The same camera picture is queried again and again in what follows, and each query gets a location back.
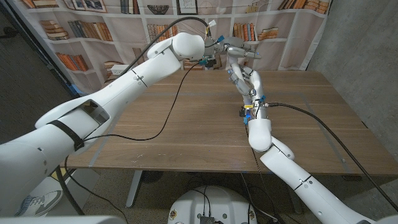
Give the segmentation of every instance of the connector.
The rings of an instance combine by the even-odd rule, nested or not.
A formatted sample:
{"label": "connector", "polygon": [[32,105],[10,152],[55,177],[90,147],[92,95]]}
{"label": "connector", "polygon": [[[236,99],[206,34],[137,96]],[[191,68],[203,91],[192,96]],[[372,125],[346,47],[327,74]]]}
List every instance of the connector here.
{"label": "connector", "polygon": [[209,22],[209,27],[212,27],[212,26],[215,26],[215,25],[217,25],[215,20],[212,20],[212,21]]}

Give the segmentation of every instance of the bookshelf backdrop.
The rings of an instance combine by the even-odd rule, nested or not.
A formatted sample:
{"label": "bookshelf backdrop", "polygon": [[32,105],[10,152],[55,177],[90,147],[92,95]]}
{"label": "bookshelf backdrop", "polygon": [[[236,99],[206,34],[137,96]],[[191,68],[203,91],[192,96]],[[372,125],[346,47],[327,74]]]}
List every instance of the bookshelf backdrop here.
{"label": "bookshelf backdrop", "polygon": [[[75,85],[99,90],[113,64],[130,64],[167,24],[194,13],[214,38],[236,36],[260,52],[241,60],[256,70],[305,70],[326,24],[329,0],[14,0]],[[187,8],[185,4],[197,6]],[[183,21],[161,40],[179,32],[204,36],[198,21]],[[181,62],[181,69],[190,62]],[[225,55],[217,69],[227,68]]]}

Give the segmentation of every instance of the wire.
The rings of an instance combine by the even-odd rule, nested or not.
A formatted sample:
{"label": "wire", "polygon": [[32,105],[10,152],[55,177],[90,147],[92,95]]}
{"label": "wire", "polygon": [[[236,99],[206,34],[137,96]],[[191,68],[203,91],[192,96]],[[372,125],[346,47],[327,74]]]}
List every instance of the wire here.
{"label": "wire", "polygon": [[390,203],[390,205],[398,212],[398,206],[391,200],[391,198],[381,189],[377,183],[372,179],[372,177],[369,175],[369,173],[365,170],[365,168],[359,163],[359,161],[354,157],[354,155],[349,151],[349,149],[344,145],[344,143],[340,140],[340,138],[337,137],[337,135],[317,116],[314,114],[305,111],[303,109],[300,109],[296,106],[292,105],[287,105],[285,103],[269,103],[269,107],[274,107],[274,106],[285,106],[288,108],[292,108],[294,110],[297,110],[299,112],[305,113],[315,120],[317,120],[335,139],[336,141],[340,144],[340,146],[343,147],[343,149],[347,152],[347,154],[350,156],[350,158],[355,162],[355,164],[361,169],[361,171],[365,174],[365,176],[370,180],[370,182],[373,184],[373,186],[380,192],[380,194]]}
{"label": "wire", "polygon": [[[149,44],[147,44],[147,46],[142,50],[142,52],[138,55],[138,57],[136,57],[136,59],[134,59],[134,61],[131,62],[131,64],[124,69],[124,71],[120,74],[120,76],[124,75],[126,72],[128,72],[136,62],[138,62],[138,60],[144,56],[145,52],[147,52],[147,50],[152,46],[152,44],[155,43],[156,40],[159,39],[159,37],[163,36],[163,34],[165,34],[172,26],[174,26],[176,23],[184,21],[184,20],[188,20],[188,19],[193,19],[196,21],[200,21],[201,23],[203,23],[206,28],[208,27],[207,22],[205,22],[203,19],[197,18],[197,17],[193,17],[193,16],[187,16],[187,17],[183,17],[183,18],[179,18],[174,20],[172,23],[170,23],[161,33],[159,33]],[[208,37],[211,37],[211,32],[210,29],[208,29],[208,33],[207,33]]]}
{"label": "wire", "polygon": [[244,179],[244,177],[243,177],[243,174],[242,174],[242,173],[241,173],[241,176],[242,176],[242,179],[243,179],[244,185],[246,186],[246,190],[247,190],[247,192],[248,192],[249,199],[250,199],[250,202],[251,202],[251,204],[253,205],[253,208],[255,208],[255,209],[256,209],[256,210],[258,210],[259,212],[263,213],[264,215],[266,215],[266,216],[268,216],[268,217],[270,217],[270,218],[272,218],[272,219],[274,219],[275,221],[277,221],[277,222],[278,222],[278,219],[277,219],[277,218],[273,217],[272,215],[270,215],[270,214],[268,214],[268,213],[266,213],[266,212],[262,211],[261,209],[259,209],[259,208],[257,208],[257,207],[255,206],[255,204],[253,203],[253,200],[251,199],[251,195],[250,195],[250,192],[249,192],[248,185],[247,185],[247,183],[246,183],[246,180]]}
{"label": "wire", "polygon": [[207,189],[208,185],[206,185],[205,190],[203,191],[203,216],[205,215],[205,205],[206,205],[206,189]]}
{"label": "wire", "polygon": [[119,211],[120,213],[123,214],[123,217],[124,217],[124,219],[126,220],[126,223],[128,223],[126,214],[124,214],[124,212],[123,212],[122,210],[120,210],[120,208],[118,208],[117,206],[115,206],[110,200],[108,200],[108,199],[106,199],[106,198],[104,198],[104,197],[101,197],[101,196],[99,196],[98,194],[96,194],[96,193],[90,191],[88,188],[86,188],[85,186],[81,185],[79,182],[77,182],[77,180],[75,180],[75,178],[72,177],[71,173],[69,173],[68,166],[67,166],[68,157],[69,157],[69,156],[67,156],[67,157],[65,158],[64,168],[65,168],[67,174],[69,175],[69,177],[71,178],[71,180],[73,180],[74,183],[76,183],[79,187],[85,189],[88,193],[90,193],[90,194],[94,195],[95,197],[98,197],[98,198],[100,198],[100,199],[102,199],[102,200],[107,201],[110,205],[112,205],[112,207],[113,207],[114,209],[116,209],[117,211]]}
{"label": "wire", "polygon": [[[209,198],[206,196],[206,194],[204,194],[203,192],[200,192],[199,190],[195,190],[195,189],[191,189],[191,190],[196,191],[196,192],[199,192],[199,193],[203,194],[204,197],[207,198],[207,202],[208,202],[208,204],[209,204],[209,217],[210,217],[210,200],[209,200]],[[204,209],[205,204],[206,204],[206,200],[205,200],[205,202],[204,202],[204,204],[203,204],[203,216],[205,216],[205,209]]]}
{"label": "wire", "polygon": [[65,183],[65,179],[63,178],[60,166],[57,166],[57,168],[55,169],[55,173],[57,173],[58,182],[60,182],[63,193],[65,194],[65,196],[67,196],[67,199],[72,204],[72,207],[76,210],[77,214],[85,215],[83,210],[80,208],[80,206],[77,204],[77,202],[73,198],[72,194],[70,193],[70,191]]}
{"label": "wire", "polygon": [[217,42],[214,42],[213,44],[211,44],[211,45],[209,45],[209,46],[205,46],[205,47],[211,47],[211,46],[214,46],[214,45],[216,45],[217,44]]}
{"label": "wire", "polygon": [[[247,126],[247,125],[245,125],[245,126],[244,126],[244,128],[246,129],[246,135],[249,137],[248,126]],[[260,174],[260,178],[261,178],[262,186],[264,187],[264,190],[263,190],[263,192],[264,192],[264,193],[267,195],[267,197],[268,197],[269,201],[271,202],[271,205],[272,205],[272,210],[274,211],[274,215],[276,215],[276,209],[275,209],[274,202],[272,201],[272,199],[271,199],[271,196],[269,195],[269,193],[268,193],[268,192],[266,192],[266,189],[267,189],[267,187],[266,187],[266,183],[265,183],[264,179],[262,178],[262,173],[261,173],[261,170],[260,170],[259,163],[258,163],[258,161],[257,161],[256,153],[254,153],[254,149],[253,149],[252,147],[251,147],[251,151],[252,151],[252,153],[253,153],[254,160],[255,160],[255,162],[256,162],[257,169],[258,169],[258,171],[259,171],[259,174]]]}
{"label": "wire", "polygon": [[171,107],[171,109],[170,109],[170,111],[169,111],[169,114],[167,115],[166,121],[164,122],[162,129],[161,129],[161,130],[159,131],[159,133],[157,133],[155,136],[153,136],[153,137],[151,137],[151,138],[146,138],[146,139],[136,139],[136,138],[130,138],[130,137],[127,137],[127,136],[122,136],[122,135],[120,135],[120,134],[102,134],[102,135],[99,135],[99,136],[93,136],[93,137],[90,137],[90,138],[86,138],[86,139],[84,139],[84,141],[88,141],[88,140],[91,140],[91,139],[94,139],[94,138],[106,137],[106,136],[116,136],[116,137],[120,137],[120,138],[124,138],[124,139],[128,139],[128,140],[132,140],[132,141],[147,141],[147,140],[151,140],[151,139],[156,138],[158,135],[160,135],[160,134],[162,133],[164,127],[166,127],[167,120],[169,120],[169,116],[170,116],[170,114],[171,114],[171,112],[172,112],[172,110],[173,110],[175,101],[177,100],[178,93],[180,92],[180,89],[181,89],[182,83],[184,82],[185,77],[188,75],[189,71],[190,71],[194,66],[196,66],[196,65],[198,65],[198,64],[199,64],[199,63],[196,63],[196,64],[192,65],[192,67],[186,72],[186,74],[185,74],[184,77],[182,78],[181,83],[180,83],[180,86],[178,87],[178,90],[177,90],[177,94],[175,95],[173,105],[172,105],[172,107]]}

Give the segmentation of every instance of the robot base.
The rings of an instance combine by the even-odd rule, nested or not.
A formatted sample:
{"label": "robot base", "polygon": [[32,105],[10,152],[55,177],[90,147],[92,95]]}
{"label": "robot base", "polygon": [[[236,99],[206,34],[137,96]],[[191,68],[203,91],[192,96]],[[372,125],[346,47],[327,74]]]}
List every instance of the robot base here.
{"label": "robot base", "polygon": [[[206,186],[195,190],[204,192]],[[204,199],[203,194],[190,190],[174,202],[170,209],[168,224],[187,223],[248,223],[249,202],[233,190],[220,187],[208,186],[206,196],[210,201]],[[203,203],[205,203],[205,216],[203,217]],[[251,206],[249,212],[251,224],[257,224],[256,214]]]}

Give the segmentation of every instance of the table top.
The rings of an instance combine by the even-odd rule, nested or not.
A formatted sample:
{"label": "table top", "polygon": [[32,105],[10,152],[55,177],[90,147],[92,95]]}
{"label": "table top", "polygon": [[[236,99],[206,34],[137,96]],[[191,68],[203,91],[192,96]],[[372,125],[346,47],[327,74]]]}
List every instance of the table top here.
{"label": "table top", "polygon": [[[149,138],[162,128],[186,71],[146,90],[116,118],[108,133]],[[318,72],[260,72],[266,101],[315,113],[375,175],[397,175],[398,163]],[[101,138],[70,156],[74,168],[130,168],[205,172],[258,172],[239,110],[242,96],[226,71],[191,71],[163,132],[150,141]],[[272,135],[293,150],[295,162],[312,174],[360,174],[343,148],[313,118],[284,107],[268,108]],[[257,161],[263,172],[269,170]]]}

